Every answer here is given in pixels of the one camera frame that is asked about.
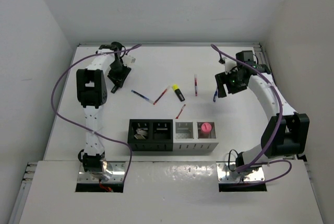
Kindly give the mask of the pink tape roll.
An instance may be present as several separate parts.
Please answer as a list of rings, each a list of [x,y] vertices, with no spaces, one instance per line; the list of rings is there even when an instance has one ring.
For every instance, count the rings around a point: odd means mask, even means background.
[[[210,138],[212,131],[212,126],[208,122],[204,122],[200,128],[200,138]]]

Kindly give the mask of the white staple box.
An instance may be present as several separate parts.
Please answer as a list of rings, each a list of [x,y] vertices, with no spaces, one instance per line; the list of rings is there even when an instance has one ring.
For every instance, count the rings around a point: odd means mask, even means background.
[[[141,128],[136,129],[136,133],[139,135],[148,136],[148,131]]]

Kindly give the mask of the pink staple box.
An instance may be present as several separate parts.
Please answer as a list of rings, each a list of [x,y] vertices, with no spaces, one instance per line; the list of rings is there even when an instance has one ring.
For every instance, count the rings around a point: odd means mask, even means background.
[[[147,137],[144,136],[144,135],[141,135],[141,134],[135,134],[134,135],[134,139],[137,139],[137,140],[146,140]]]

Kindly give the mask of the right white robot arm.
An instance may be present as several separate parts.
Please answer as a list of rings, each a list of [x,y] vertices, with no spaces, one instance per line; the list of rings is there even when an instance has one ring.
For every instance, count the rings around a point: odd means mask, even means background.
[[[237,155],[236,171],[243,172],[275,158],[302,154],[306,146],[309,117],[305,113],[298,113],[289,105],[275,85],[269,67],[259,64],[252,51],[238,52],[235,57],[221,50],[217,52],[221,64],[225,62],[223,58],[227,57],[235,61],[236,65],[215,75],[216,96],[224,98],[228,94],[234,95],[250,89],[268,119],[260,144]]]

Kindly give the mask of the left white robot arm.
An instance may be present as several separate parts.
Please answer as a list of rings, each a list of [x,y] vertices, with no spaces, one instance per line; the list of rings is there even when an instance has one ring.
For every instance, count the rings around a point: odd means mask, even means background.
[[[121,88],[131,71],[122,60],[124,53],[118,51],[126,48],[119,42],[101,45],[96,51],[98,56],[84,69],[76,71],[77,99],[83,107],[86,119],[85,148],[78,155],[85,172],[100,180],[109,179],[111,168],[105,159],[105,148],[96,135],[103,127],[103,107],[108,98],[105,78],[114,85],[111,93]]]

